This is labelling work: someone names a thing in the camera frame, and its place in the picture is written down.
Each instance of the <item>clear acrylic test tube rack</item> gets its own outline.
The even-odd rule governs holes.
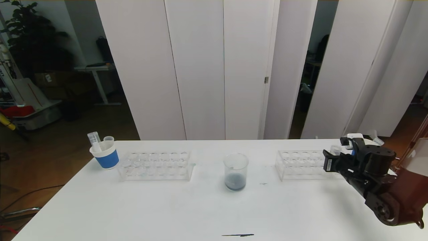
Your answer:
[[[120,160],[117,169],[123,181],[190,181],[194,166],[190,151],[155,151],[128,153]]]
[[[319,180],[343,179],[335,172],[325,172],[322,151],[278,151],[275,168],[279,179],[283,180]]]

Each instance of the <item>green leaves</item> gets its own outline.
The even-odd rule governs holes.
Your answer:
[[[38,15],[34,9],[36,2],[26,6],[20,1],[0,0],[0,3],[17,6],[12,18],[5,22],[6,29],[0,31],[10,34],[9,51],[21,71],[31,74],[36,69],[43,72],[71,68],[73,54],[60,44],[63,42],[60,38],[67,38],[68,34],[57,31],[49,19]]]

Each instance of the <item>blue liquid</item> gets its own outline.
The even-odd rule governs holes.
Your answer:
[[[241,191],[246,182],[246,178],[240,173],[229,173],[224,179],[224,184],[232,191]]]

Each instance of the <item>blue and white cup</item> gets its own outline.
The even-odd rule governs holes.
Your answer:
[[[117,156],[116,147],[114,146],[114,141],[102,141],[100,142],[101,152],[94,152],[93,148],[89,149],[89,152],[95,157],[98,163],[105,170],[113,169],[116,164],[119,162],[119,157]]]

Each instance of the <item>wooden floor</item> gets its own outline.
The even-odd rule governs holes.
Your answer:
[[[307,113],[301,112],[296,106],[290,129],[290,139],[300,139],[306,115]],[[384,146],[394,150],[397,157],[401,157],[427,115],[428,109],[422,105],[410,105],[391,137],[380,137],[385,141]]]
[[[391,137],[381,138],[385,141],[383,146],[394,150],[397,157],[401,157],[427,115],[428,109],[422,105],[410,105]]]
[[[126,101],[122,105],[93,106],[73,122],[59,120],[40,130],[26,133],[29,142],[0,127],[0,151],[10,160],[0,163],[0,210],[23,194],[43,187],[67,183],[92,159],[87,133],[98,131],[101,138],[138,140],[137,130]],[[5,212],[43,206],[59,188],[38,191],[17,202]],[[17,228],[28,220],[8,223]],[[2,232],[3,240],[14,234]]]

